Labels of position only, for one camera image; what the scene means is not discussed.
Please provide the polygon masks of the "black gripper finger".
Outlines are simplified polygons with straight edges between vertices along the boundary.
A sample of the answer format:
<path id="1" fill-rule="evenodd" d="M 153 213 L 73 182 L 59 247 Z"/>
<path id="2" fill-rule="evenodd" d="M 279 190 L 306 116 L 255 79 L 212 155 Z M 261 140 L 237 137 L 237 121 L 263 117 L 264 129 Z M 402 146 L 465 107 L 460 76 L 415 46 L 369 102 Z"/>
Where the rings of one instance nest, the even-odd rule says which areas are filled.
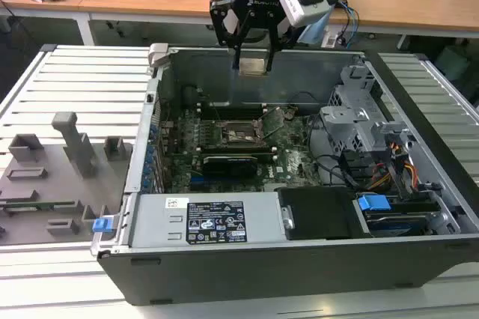
<path id="1" fill-rule="evenodd" d="M 281 49 L 281 44 L 278 34 L 279 16 L 273 11 L 268 10 L 265 15 L 264 28 L 267 30 L 269 37 L 269 49 L 266 55 L 266 72 L 272 69 L 273 59 L 275 53 Z"/>
<path id="2" fill-rule="evenodd" d="M 225 25 L 229 12 L 232 12 L 237 18 L 232 33 Z M 238 69 L 242 44 L 252 28 L 253 10 L 251 6 L 247 5 L 247 0 L 210 0 L 210 18 L 219 44 L 234 50 L 232 68 Z"/>

